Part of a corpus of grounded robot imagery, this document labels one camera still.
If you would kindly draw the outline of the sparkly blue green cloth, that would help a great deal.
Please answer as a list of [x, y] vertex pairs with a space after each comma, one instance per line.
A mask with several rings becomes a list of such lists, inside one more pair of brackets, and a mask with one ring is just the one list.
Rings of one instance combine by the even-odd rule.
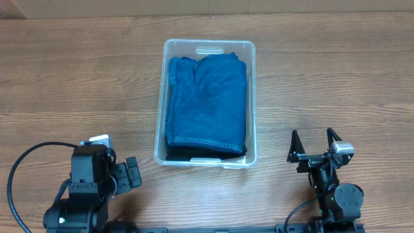
[[196, 61], [196, 60], [194, 60], [194, 59], [192, 59], [192, 58], [185, 57], [185, 56], [181, 57], [180, 59], [181, 59], [181, 60], [187, 60], [187, 61]]

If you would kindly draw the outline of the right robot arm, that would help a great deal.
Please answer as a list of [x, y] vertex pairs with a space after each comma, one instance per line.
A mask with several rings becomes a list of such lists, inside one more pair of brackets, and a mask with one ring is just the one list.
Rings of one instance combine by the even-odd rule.
[[353, 155], [354, 147], [342, 140], [333, 128], [327, 128], [329, 148], [319, 155], [307, 155], [298, 132], [292, 132], [287, 162], [296, 163], [298, 173], [306, 173], [316, 197], [295, 208], [286, 218], [284, 231], [289, 231], [289, 220], [298, 210], [317, 202], [320, 215], [309, 219], [308, 232], [363, 232], [356, 224], [361, 216], [363, 190], [350, 183], [341, 183], [336, 171], [347, 165]]

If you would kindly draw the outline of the blue terry towel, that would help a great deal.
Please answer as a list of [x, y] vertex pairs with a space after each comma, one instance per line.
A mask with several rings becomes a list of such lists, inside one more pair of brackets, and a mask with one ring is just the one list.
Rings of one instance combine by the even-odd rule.
[[235, 53], [169, 61], [166, 137], [245, 143], [246, 64]]

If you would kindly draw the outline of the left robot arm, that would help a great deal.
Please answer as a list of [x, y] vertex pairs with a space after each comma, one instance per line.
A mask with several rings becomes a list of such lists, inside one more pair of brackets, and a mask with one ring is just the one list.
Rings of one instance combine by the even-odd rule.
[[142, 185], [137, 159], [116, 162], [116, 153], [104, 144], [74, 148], [71, 178], [66, 180], [45, 212], [47, 232], [103, 232], [113, 196]]

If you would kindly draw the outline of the black cloth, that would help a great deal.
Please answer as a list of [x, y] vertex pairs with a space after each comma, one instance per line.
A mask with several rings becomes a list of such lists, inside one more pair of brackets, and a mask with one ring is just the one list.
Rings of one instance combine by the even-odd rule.
[[190, 161], [200, 159], [236, 159], [246, 155], [245, 144], [225, 140], [195, 137], [165, 137], [168, 161]]

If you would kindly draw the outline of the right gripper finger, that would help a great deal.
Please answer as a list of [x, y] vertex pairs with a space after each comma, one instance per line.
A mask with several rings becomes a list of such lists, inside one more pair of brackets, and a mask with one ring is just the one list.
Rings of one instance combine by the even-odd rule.
[[327, 128], [327, 139], [328, 144], [332, 144], [334, 141], [342, 141], [333, 128]]
[[292, 132], [292, 138], [290, 143], [289, 154], [287, 156], [287, 162], [296, 163], [306, 156], [305, 150], [303, 148], [303, 144], [301, 143], [300, 137], [298, 132], [294, 130]]

